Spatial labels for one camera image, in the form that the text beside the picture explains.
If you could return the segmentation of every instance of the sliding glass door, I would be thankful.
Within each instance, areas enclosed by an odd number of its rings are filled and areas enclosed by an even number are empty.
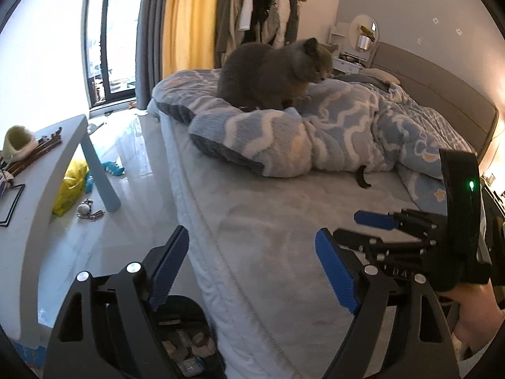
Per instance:
[[[85,55],[92,107],[135,97],[140,0],[88,0]]]

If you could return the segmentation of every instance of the yellow plastic bag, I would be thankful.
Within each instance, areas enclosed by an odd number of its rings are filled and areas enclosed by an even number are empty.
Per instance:
[[[84,159],[73,159],[70,161],[52,208],[53,214],[60,217],[74,205],[74,202],[81,196],[84,190],[87,172],[88,165]]]

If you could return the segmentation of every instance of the round mirror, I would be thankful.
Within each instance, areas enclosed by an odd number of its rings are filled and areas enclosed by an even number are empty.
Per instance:
[[[367,14],[354,17],[349,26],[349,42],[356,51],[368,51],[379,39],[379,29],[375,20]]]

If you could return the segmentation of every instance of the mattress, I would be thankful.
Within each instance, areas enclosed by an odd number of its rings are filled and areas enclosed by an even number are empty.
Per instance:
[[[354,212],[416,208],[395,172],[313,171],[258,176],[196,149],[187,127],[160,113],[179,222],[229,379],[324,375],[353,316],[341,307],[314,249],[316,232],[346,227],[387,241],[406,236],[356,225]],[[388,310],[368,374],[380,368]]]

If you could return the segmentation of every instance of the table leg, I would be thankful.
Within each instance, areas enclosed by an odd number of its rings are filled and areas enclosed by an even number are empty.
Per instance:
[[[102,167],[100,159],[98,159],[98,155],[94,150],[88,133],[84,134],[84,137],[81,140],[81,147],[84,157],[86,158],[86,162],[88,163],[89,172],[91,173],[94,183],[97,186],[98,193],[104,202],[105,209],[108,212],[117,211],[121,206],[121,201],[110,184],[109,178],[107,178],[107,174]]]

